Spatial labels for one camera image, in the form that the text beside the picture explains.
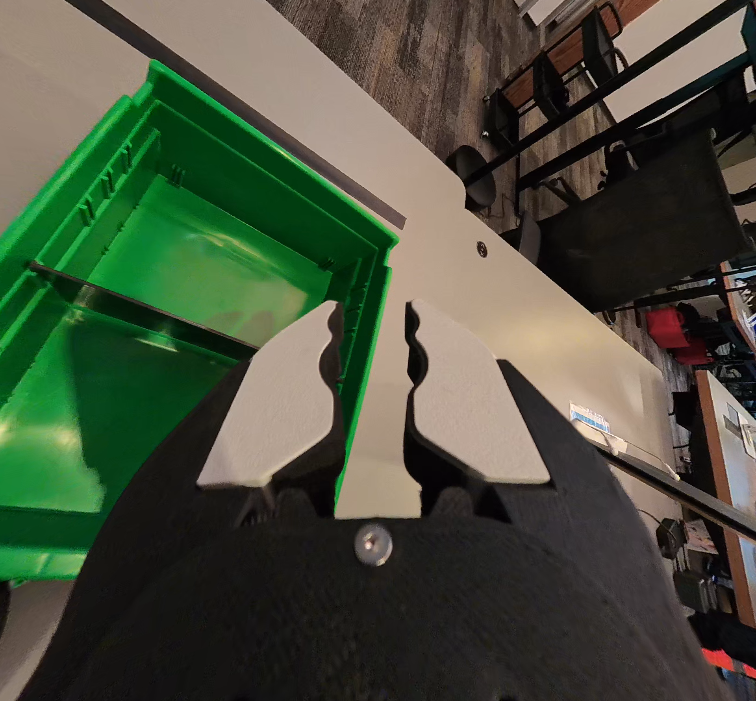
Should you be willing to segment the dark clear bin divider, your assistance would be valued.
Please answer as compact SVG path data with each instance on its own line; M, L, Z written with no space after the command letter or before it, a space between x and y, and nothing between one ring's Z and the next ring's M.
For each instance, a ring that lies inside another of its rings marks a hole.
M50 285L66 303L75 308L117 319L171 341L237 361L249 360L259 351L259 347L244 340L175 316L165 310L108 290L90 281L54 270L36 261L30 261L26 267Z

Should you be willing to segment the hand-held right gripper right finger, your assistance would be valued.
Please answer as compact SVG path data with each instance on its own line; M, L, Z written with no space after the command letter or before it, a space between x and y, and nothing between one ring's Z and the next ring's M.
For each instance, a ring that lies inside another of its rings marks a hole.
M474 479L540 486L550 473L495 355L470 330L421 299L407 303L408 430Z

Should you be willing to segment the blue white card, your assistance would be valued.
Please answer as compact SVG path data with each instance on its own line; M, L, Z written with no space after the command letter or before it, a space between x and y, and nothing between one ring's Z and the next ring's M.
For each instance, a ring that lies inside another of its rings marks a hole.
M579 422L604 433L611 433L611 426L601 414L573 401L569 402L569 420Z

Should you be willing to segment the green plastic bin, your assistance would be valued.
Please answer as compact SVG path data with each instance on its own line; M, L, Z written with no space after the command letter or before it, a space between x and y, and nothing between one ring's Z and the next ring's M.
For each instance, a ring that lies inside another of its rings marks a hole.
M239 362L75 308L27 263L259 348L341 303L349 455L398 242L151 61L2 235L2 586L75 579L135 472Z

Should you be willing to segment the background work table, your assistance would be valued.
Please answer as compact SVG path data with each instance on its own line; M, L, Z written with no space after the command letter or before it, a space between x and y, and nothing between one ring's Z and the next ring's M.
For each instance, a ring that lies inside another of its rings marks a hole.
M708 371L695 373L702 421L713 470L716 497L749 517L754 527L754 443L743 428L754 429L754 417ZM755 627L755 544L749 536L724 531L736 609L746 625Z

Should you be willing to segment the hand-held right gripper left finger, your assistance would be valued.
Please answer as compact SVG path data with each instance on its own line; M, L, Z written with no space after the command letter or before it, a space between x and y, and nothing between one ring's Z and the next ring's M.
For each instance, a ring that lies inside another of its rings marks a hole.
M202 488L262 488L322 473L335 485L345 463L338 380L343 305L327 300L252 357L207 460Z

